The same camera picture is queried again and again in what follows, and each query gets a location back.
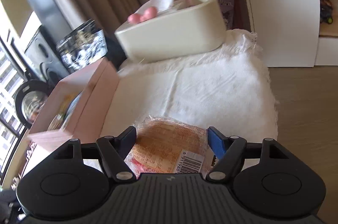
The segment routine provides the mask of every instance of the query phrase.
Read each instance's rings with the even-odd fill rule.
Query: orange plastic wrapper
[[[125,162],[141,173],[198,173],[212,168],[207,130],[164,117],[148,117],[136,128],[136,144]]]

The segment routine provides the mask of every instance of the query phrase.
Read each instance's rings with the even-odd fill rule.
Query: white door
[[[312,67],[319,34],[319,0],[247,0],[268,67]]]

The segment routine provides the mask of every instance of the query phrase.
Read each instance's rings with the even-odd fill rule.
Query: cream-colored storage bin
[[[225,24],[217,0],[174,2],[172,10],[132,25],[122,24],[115,35],[133,62],[153,62],[188,54],[204,53],[219,47],[225,38]]]

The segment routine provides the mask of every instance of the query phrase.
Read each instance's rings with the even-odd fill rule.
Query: wooden floor
[[[278,141],[326,184],[318,216],[338,223],[338,67],[270,68]]]

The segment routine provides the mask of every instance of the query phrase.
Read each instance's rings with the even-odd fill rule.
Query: pink storage box
[[[44,149],[53,151],[71,138],[81,143],[93,143],[102,126],[119,83],[114,66],[102,58],[62,79],[48,97],[28,137]],[[47,131],[68,94],[82,92],[75,109],[63,130]]]

